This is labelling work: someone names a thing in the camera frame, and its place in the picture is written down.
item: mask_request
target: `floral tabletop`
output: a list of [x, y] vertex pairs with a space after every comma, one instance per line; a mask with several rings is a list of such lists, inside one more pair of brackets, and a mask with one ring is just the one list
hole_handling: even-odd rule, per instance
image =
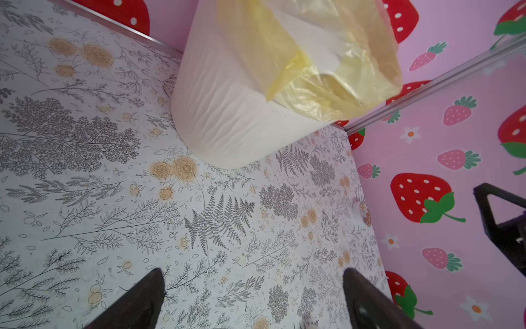
[[180, 61], [47, 1], [0, 1], [0, 328], [77, 327], [151, 269], [158, 328], [349, 328], [341, 275], [389, 295], [346, 134], [238, 170], [193, 156]]

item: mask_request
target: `silver trim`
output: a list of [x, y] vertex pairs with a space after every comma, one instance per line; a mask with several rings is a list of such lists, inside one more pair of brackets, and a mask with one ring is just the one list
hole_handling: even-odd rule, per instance
[[136, 31], [132, 29], [131, 27], [128, 27], [124, 24], [121, 24], [109, 17], [106, 17], [104, 15], [99, 14], [98, 12], [89, 9], [88, 7], [85, 7], [83, 5], [80, 5], [72, 0], [48, 0], [54, 4], [57, 4], [65, 9], [71, 10], [77, 15], [83, 16], [87, 19], [91, 19], [94, 22], [97, 22], [109, 29], [112, 29], [116, 32], [119, 32], [127, 37], [130, 37], [136, 41], [142, 42], [150, 47], [155, 47], [156, 49], [165, 52], [168, 55], [171, 55], [175, 58], [182, 59], [183, 52], [179, 51], [177, 49], [174, 49], [164, 43], [162, 43], [159, 40], [155, 40], [154, 38], [141, 33], [139, 31]]
[[422, 86], [409, 94], [407, 97], [403, 97], [397, 101], [392, 102], [374, 112], [371, 112], [359, 120], [351, 123], [346, 129], [347, 135], [354, 134], [368, 125], [381, 120], [396, 111], [402, 111], [408, 105], [419, 101], [420, 99], [427, 97], [444, 87], [449, 86], [453, 82], [467, 76], [470, 73], [478, 71], [485, 66], [490, 65], [498, 61], [499, 59], [509, 55], [516, 50], [526, 46], [526, 35], [519, 38], [511, 39], [506, 42], [502, 42], [498, 48], [486, 51], [477, 57], [465, 62], [464, 64], [452, 69], [451, 71], [439, 76], [430, 83]]

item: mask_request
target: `strawberry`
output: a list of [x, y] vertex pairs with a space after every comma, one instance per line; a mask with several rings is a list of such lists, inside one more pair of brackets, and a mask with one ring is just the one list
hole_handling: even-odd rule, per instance
[[413, 32], [420, 16], [409, 0], [383, 0], [383, 6], [391, 19], [391, 27], [398, 43]]
[[75, 0], [75, 2], [136, 31], [150, 34], [150, 17], [144, 0]]
[[391, 192], [402, 214], [415, 223], [436, 223], [445, 215], [452, 220], [465, 222], [446, 214], [455, 207], [449, 184], [436, 176], [398, 174], [391, 181]]
[[395, 97], [392, 97], [392, 98], [388, 99], [386, 101], [386, 105], [387, 104], [391, 104], [392, 102], [396, 101], [397, 99], [406, 96], [410, 92], [415, 91], [416, 89], [418, 89], [421, 86], [425, 85], [426, 83], [430, 83], [430, 82], [431, 82], [431, 80], [426, 80], [426, 81], [416, 81], [416, 82], [411, 82], [411, 83], [404, 84], [402, 86], [402, 91], [400, 92], [400, 94], [396, 95]]
[[[497, 135], [511, 156], [526, 158], [526, 105], [504, 120]], [[526, 167], [513, 173], [521, 175], [525, 172]]]
[[465, 96], [454, 102], [455, 105], [450, 106], [444, 112], [444, 125], [454, 126], [467, 120], [471, 116], [471, 109], [477, 107], [477, 100], [473, 96], [466, 98]]
[[437, 57], [438, 54], [443, 52], [447, 46], [447, 43], [442, 42], [430, 47], [427, 53], [424, 53], [414, 59], [413, 64], [411, 64], [411, 66], [409, 67], [409, 71], [415, 71], [423, 67], [424, 65], [429, 64], [429, 62], [435, 59], [435, 57]]
[[404, 314], [410, 318], [414, 318], [414, 312], [418, 311], [423, 314], [433, 315], [433, 311], [423, 311], [417, 306], [417, 296], [414, 294], [413, 289], [407, 284], [406, 280], [400, 275], [386, 271], [387, 283], [389, 289], [391, 289], [391, 296], [393, 302], [402, 308]]
[[345, 121], [336, 121], [335, 122], [337, 125], [341, 126], [341, 127], [345, 127], [348, 123], [349, 123], [349, 120], [345, 120]]
[[526, 32], [526, 0], [520, 0], [510, 8], [497, 22], [494, 35], [502, 35], [497, 42], [490, 48], [497, 46], [499, 41], [506, 35], [516, 35]]
[[424, 248], [422, 249], [422, 256], [439, 270], [447, 267], [449, 272], [454, 272], [462, 267], [460, 258], [455, 257], [454, 254], [447, 254], [441, 248]]
[[480, 162], [481, 160], [479, 155], [473, 153], [473, 151], [467, 151], [464, 153], [464, 151], [460, 149], [452, 149], [451, 151], [440, 154], [437, 157], [437, 161], [446, 168], [458, 170], [462, 167], [466, 169], [476, 167], [477, 162]]
[[387, 121], [387, 124], [395, 123], [400, 119], [400, 111], [394, 112], [391, 116], [385, 117], [382, 121]]
[[376, 165], [371, 165], [370, 163], [366, 163], [365, 165], [361, 165], [358, 167], [358, 174], [367, 180], [371, 177], [378, 177], [380, 173], [380, 167], [377, 167]]
[[360, 130], [357, 133], [354, 133], [352, 135], [349, 135], [349, 143], [351, 143], [351, 149], [355, 150], [358, 148], [358, 146], [363, 143], [363, 139], [365, 137], [365, 128]]

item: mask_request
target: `strawberry stem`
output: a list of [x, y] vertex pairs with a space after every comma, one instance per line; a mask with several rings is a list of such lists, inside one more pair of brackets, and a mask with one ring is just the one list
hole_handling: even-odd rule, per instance
[[457, 221], [457, 222], [461, 222], [461, 223], [465, 223], [466, 222], [466, 219], [465, 218], [457, 218], [457, 217], [453, 217], [453, 216], [450, 216], [446, 213], [444, 213], [444, 215], [446, 215], [447, 217], [451, 218], [452, 220], [454, 221]]
[[526, 167], [524, 167], [521, 170], [517, 170], [517, 171], [513, 172], [514, 175], [522, 175], [524, 173], [526, 173]]
[[433, 311], [422, 311], [422, 310], [419, 310], [418, 308], [414, 308], [415, 311], [418, 311], [420, 313], [423, 313], [423, 314], [427, 314], [427, 315], [433, 315]]
[[504, 38], [505, 36], [506, 36], [506, 34], [502, 35], [502, 36], [497, 40], [497, 42], [495, 42], [495, 43], [493, 44], [493, 46], [491, 46], [490, 50], [495, 49], [495, 47], [497, 46], [497, 44], [498, 44], [498, 43], [502, 40], [502, 38]]

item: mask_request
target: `yellow plastic bag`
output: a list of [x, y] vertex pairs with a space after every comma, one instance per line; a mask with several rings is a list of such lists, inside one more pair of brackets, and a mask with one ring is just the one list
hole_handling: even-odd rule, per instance
[[[398, 44], [375, 0], [218, 0], [217, 13], [269, 102], [334, 122], [362, 116], [401, 91]], [[319, 72], [291, 36], [294, 24], [332, 42], [327, 58], [339, 60], [336, 69]]]

